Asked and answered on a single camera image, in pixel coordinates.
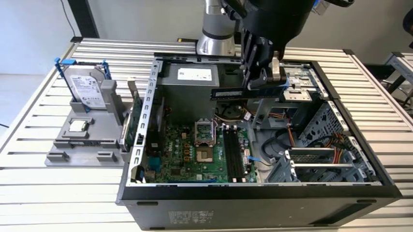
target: computer chip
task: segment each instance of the computer chip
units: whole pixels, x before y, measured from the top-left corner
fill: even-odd
[[[172,169],[170,174],[172,175],[181,175],[181,169]]]

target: white wall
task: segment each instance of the white wall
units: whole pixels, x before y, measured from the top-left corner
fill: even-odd
[[[0,34],[0,73],[47,74],[74,36],[61,1],[0,0]]]
[[[102,38],[176,42],[198,39],[204,0],[90,0]]]
[[[204,0],[90,0],[102,38],[177,41],[198,39]],[[357,0],[352,7],[332,6],[324,16],[311,14],[291,46],[353,49],[364,62],[383,62],[392,51],[413,52],[413,37],[403,18],[413,0]]]

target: robotic arm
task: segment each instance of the robotic arm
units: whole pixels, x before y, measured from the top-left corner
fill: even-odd
[[[285,47],[301,33],[316,0],[222,0],[232,20],[241,20],[244,88],[268,88],[287,82]]]

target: aluminum extrusion table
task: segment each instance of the aluminum extrusion table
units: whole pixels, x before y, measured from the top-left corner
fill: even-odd
[[[81,43],[71,44],[62,58],[90,62],[107,59],[113,78],[118,81],[117,92],[125,101],[131,101],[127,78],[135,78],[143,96],[154,52],[193,54],[196,46],[193,43],[83,39]],[[339,230],[323,229],[340,232],[413,231],[411,117],[355,55],[348,55],[343,50],[291,47],[285,58],[320,62],[404,195],[403,200]],[[0,141],[0,167],[4,167],[0,170],[2,232],[141,230],[126,207],[114,203],[122,169],[45,166],[46,153],[71,110],[70,99],[69,88],[54,69]],[[315,228],[300,228],[297,231],[315,231]]]

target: label sticker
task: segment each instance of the label sticker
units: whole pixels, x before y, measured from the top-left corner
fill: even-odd
[[[178,70],[178,80],[212,81],[213,80],[212,69],[181,68]]]
[[[218,93],[216,93],[216,97],[241,96],[242,94],[244,94],[242,91],[218,92]]]
[[[169,211],[172,224],[212,223],[214,211]]]
[[[248,111],[245,114],[245,120],[249,121],[252,118],[252,113]]]
[[[98,81],[91,76],[71,75],[81,101],[91,109],[106,108]]]

